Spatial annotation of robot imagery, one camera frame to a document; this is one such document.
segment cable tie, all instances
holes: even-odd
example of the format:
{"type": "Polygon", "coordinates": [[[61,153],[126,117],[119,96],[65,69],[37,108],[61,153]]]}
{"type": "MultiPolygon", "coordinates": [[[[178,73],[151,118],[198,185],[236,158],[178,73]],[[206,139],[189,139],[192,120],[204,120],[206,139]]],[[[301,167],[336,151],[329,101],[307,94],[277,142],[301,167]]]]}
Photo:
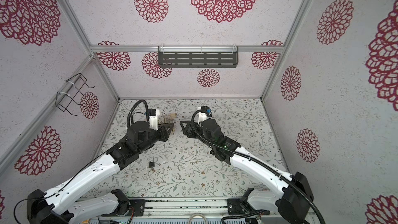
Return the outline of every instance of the cable tie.
{"type": "Polygon", "coordinates": [[[58,92],[58,93],[63,93],[63,94],[66,94],[67,96],[70,96],[70,94],[68,94],[68,93],[65,93],[65,92],[58,92]]]}

